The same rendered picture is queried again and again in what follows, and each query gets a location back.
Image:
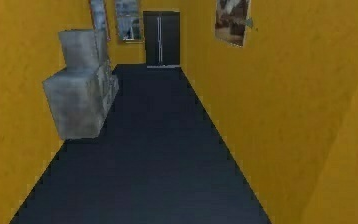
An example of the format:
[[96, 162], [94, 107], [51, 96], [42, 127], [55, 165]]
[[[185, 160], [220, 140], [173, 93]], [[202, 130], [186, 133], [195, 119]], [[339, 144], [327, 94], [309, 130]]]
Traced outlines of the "grey stepped cabinet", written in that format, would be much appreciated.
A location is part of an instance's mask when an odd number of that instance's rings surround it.
[[119, 90], [112, 73], [104, 30], [58, 33], [66, 67], [43, 81], [43, 89], [63, 140], [95, 138]]

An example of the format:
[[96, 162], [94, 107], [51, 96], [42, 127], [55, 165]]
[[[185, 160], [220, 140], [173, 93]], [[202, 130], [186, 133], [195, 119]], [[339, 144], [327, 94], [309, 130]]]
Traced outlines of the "black double-door fridge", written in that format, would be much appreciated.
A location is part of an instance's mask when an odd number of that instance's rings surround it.
[[[157, 17], [162, 16], [163, 65], [158, 64]], [[143, 29], [146, 65], [178, 67], [180, 65], [180, 13], [177, 11], [144, 11]]]

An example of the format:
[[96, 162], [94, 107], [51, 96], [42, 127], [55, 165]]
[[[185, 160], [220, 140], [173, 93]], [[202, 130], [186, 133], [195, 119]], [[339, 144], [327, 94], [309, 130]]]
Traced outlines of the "blue grey framed picture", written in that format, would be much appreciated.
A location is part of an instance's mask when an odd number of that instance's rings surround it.
[[118, 36], [124, 42], [140, 42], [140, 0], [115, 0]]

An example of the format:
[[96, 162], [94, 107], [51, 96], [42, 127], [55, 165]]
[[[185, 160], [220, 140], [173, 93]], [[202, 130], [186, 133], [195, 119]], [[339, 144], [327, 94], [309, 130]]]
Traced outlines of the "brown white framed picture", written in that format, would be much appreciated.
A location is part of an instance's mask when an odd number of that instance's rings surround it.
[[251, 0], [216, 0], [215, 37], [228, 44], [243, 47], [246, 29], [253, 26]]

